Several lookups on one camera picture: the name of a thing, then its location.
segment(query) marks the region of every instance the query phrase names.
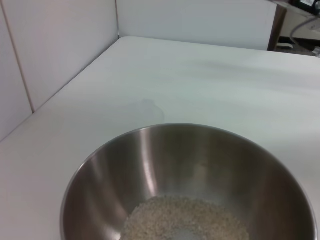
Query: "cable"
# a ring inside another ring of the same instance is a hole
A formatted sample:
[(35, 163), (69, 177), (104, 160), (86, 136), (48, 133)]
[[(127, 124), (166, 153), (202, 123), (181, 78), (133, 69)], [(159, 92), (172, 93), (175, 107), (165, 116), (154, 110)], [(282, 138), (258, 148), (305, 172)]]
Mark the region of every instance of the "cable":
[(309, 51), (311, 51), (311, 52), (314, 51), (314, 50), (315, 50), (315, 47), (314, 47), (314, 46), (309, 45), (309, 44), (307, 44), (307, 43), (301, 43), (301, 42), (298, 42), (297, 40), (295, 40), (295, 39), (294, 39), (294, 34), (295, 34), (296, 31), (298, 31), (300, 28), (302, 28), (302, 27), (304, 27), (305, 25), (307, 25), (307, 24), (309, 24), (309, 23), (312, 23), (312, 22), (314, 22), (314, 21), (316, 21), (316, 20), (318, 20), (318, 19), (319, 19), (319, 18), (316, 16), (316, 17), (310, 18), (310, 19), (304, 21), (303, 23), (299, 24), (298, 26), (296, 26), (296, 27), (291, 31), (291, 33), (290, 33), (290, 40), (291, 40), (294, 44), (296, 44), (296, 45), (298, 45), (298, 46), (301, 46), (301, 47), (303, 47), (303, 48), (305, 48), (305, 49), (307, 49), (307, 50), (309, 50)]

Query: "grain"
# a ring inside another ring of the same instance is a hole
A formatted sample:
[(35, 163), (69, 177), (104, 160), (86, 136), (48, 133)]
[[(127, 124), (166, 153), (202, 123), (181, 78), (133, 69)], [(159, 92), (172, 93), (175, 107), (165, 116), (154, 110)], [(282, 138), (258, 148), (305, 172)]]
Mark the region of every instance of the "grain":
[(225, 208), (200, 199), (161, 196), (137, 207), (121, 240), (249, 240), (246, 227)]

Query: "metal mixing bowl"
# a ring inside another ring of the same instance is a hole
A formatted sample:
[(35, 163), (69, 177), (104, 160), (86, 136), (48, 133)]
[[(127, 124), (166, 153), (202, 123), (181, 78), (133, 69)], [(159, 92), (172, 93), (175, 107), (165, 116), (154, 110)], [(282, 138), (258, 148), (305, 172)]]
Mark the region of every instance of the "metal mixing bowl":
[(193, 124), (132, 131), (93, 153), (66, 190), (62, 239), (119, 240), (135, 207), (162, 195), (228, 208), (251, 240), (317, 239), (311, 205), (279, 161), (238, 135)]

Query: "white countertop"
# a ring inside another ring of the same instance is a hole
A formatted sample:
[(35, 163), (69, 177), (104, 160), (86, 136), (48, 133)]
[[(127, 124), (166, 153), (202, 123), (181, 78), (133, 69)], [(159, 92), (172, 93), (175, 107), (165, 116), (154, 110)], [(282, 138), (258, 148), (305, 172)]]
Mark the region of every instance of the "white countertop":
[(81, 163), (128, 131), (195, 123), (281, 160), (320, 222), (320, 59), (125, 37), (0, 143), (0, 239), (59, 240)]

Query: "white partition wall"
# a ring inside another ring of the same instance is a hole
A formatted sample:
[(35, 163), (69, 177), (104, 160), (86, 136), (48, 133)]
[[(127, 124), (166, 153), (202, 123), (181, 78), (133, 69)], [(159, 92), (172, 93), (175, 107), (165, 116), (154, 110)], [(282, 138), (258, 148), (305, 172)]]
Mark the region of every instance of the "white partition wall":
[(267, 50), (276, 5), (266, 0), (117, 0), (120, 36)]
[(118, 39), (114, 0), (2, 0), (37, 110)]
[(32, 114), (0, 4), (0, 141)]

